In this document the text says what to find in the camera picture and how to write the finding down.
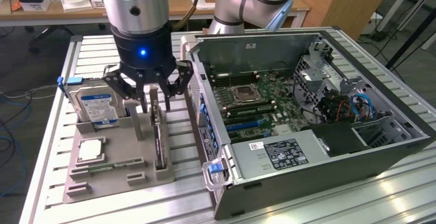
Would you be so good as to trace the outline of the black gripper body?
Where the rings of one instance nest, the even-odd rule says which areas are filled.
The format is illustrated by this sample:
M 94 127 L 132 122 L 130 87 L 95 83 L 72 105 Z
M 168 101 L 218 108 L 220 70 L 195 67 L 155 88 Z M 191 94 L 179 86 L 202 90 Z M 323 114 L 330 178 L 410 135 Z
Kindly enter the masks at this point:
M 120 72 L 134 81 L 156 83 L 156 72 L 164 78 L 176 69 L 176 59 L 172 54 L 172 26 L 164 24 L 160 29 L 147 34 L 132 34 L 111 27 L 120 57 Z

